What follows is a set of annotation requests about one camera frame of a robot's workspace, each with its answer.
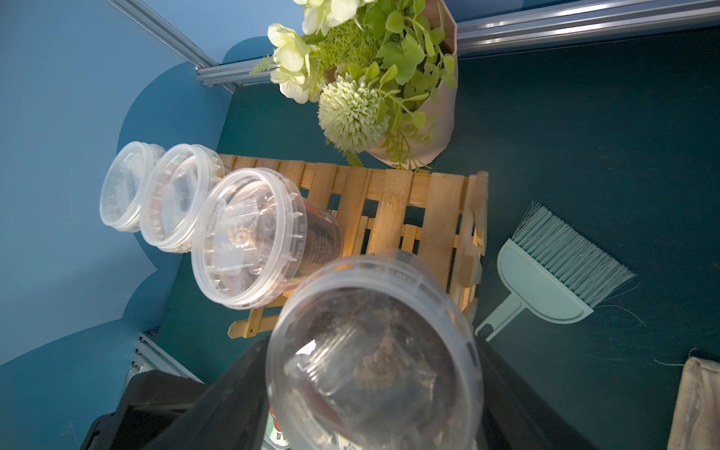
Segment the clear seed cup red base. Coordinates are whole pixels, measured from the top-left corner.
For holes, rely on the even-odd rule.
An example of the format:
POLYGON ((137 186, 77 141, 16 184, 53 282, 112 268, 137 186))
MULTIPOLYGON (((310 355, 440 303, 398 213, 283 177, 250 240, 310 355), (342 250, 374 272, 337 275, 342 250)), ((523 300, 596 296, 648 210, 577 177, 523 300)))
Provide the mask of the clear seed cup red base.
POLYGON ((140 211, 150 176, 165 153, 157 144, 129 142, 116 155, 101 189, 102 222, 122 233, 140 230, 140 211))

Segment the clear seed cup orange base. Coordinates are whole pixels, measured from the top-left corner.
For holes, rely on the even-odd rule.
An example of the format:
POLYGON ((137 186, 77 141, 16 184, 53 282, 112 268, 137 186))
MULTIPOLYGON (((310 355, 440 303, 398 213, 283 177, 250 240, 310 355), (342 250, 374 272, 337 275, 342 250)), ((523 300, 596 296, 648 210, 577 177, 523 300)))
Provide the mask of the clear seed cup orange base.
POLYGON ((140 230, 151 246, 168 253, 191 250, 194 227, 225 167, 219 154, 200 144, 178 144, 159 160, 140 211, 140 230))

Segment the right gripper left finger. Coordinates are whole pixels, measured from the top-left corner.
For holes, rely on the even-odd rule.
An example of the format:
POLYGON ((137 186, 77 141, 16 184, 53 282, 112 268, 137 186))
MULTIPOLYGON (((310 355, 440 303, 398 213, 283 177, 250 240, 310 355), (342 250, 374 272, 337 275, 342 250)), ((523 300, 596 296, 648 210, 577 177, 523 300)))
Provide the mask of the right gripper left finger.
POLYGON ((266 355, 255 342, 147 449, 260 449, 269 414, 266 355))

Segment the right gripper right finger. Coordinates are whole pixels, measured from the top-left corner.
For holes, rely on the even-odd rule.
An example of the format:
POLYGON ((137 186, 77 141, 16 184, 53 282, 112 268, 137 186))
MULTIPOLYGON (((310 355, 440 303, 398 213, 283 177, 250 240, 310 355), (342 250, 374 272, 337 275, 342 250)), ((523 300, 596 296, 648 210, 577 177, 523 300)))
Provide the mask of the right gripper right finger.
POLYGON ((515 372, 485 339, 475 340, 483 371, 481 431, 491 448, 594 449, 515 372))

